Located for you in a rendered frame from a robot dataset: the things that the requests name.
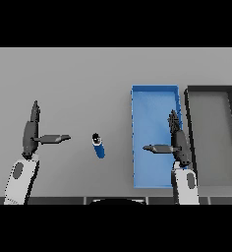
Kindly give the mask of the blue bin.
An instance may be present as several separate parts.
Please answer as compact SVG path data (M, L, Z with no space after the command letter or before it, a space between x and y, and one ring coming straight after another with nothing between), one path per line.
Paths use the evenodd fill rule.
M132 85L132 153L135 189L171 188L172 154L153 154L148 145L171 145L168 124L175 110L183 127L177 85Z

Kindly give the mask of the dark grey bin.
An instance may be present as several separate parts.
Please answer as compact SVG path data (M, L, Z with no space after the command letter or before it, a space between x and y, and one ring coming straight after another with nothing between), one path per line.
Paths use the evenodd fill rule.
M187 86L184 95L199 184L232 187L232 86Z

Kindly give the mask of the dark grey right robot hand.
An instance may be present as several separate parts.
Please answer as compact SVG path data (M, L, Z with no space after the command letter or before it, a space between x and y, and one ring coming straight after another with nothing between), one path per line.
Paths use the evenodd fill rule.
M170 145L147 145L143 149L153 154L172 154L181 167L188 166L190 162L190 148L185 132L180 127L179 117L175 110L171 110L167 119L171 135Z

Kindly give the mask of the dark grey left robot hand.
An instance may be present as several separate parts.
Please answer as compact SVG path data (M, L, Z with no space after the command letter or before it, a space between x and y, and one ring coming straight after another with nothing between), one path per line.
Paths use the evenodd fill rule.
M38 145L60 144L70 140L70 135L39 135L39 118L40 107L35 101L31 108L29 121L26 123L23 135L23 152L22 156L25 159L32 159L32 156L37 151Z

